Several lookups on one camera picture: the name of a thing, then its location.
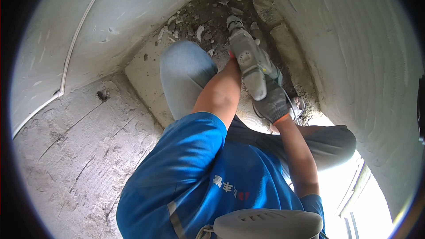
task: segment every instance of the person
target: person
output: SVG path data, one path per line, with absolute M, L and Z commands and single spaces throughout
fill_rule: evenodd
M 237 61 L 217 73 L 210 56 L 187 40 L 163 51 L 160 76 L 176 121 L 122 190 L 116 220 L 124 238 L 195 238 L 215 218 L 246 208 L 305 210 L 324 219 L 317 169 L 353 155 L 356 139 L 346 126 L 295 125 L 283 89 L 267 78 L 266 98 L 254 103 L 280 135 L 250 130 L 235 115 Z

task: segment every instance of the blue t-shirt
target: blue t-shirt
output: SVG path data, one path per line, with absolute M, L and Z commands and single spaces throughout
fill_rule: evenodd
M 277 157 L 225 138 L 223 122 L 207 112 L 169 125 L 122 190 L 122 236 L 195 238 L 217 217 L 247 208 L 305 210 L 323 219 L 320 196 L 298 198 Z

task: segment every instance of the jeans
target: jeans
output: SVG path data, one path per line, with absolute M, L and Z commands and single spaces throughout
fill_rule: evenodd
M 175 120 L 190 114 L 202 89 L 217 73 L 217 66 L 210 56 L 199 45 L 187 40 L 179 40 L 167 47 L 159 65 L 165 99 Z M 324 126 L 304 139 L 318 170 L 348 161 L 356 148 L 356 138 L 345 125 Z M 289 175 L 279 135 L 251 130 L 235 115 L 226 141 L 256 146 L 261 151 L 274 154 L 281 160 L 284 174 Z

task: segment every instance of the power drill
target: power drill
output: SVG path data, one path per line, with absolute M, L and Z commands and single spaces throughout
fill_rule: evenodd
M 252 98 L 258 101 L 267 95 L 264 74 L 269 75 L 279 86 L 282 86 L 282 73 L 245 30 L 242 20 L 233 15 L 229 16 L 227 29 L 230 31 L 230 50 L 238 61 L 242 80 Z

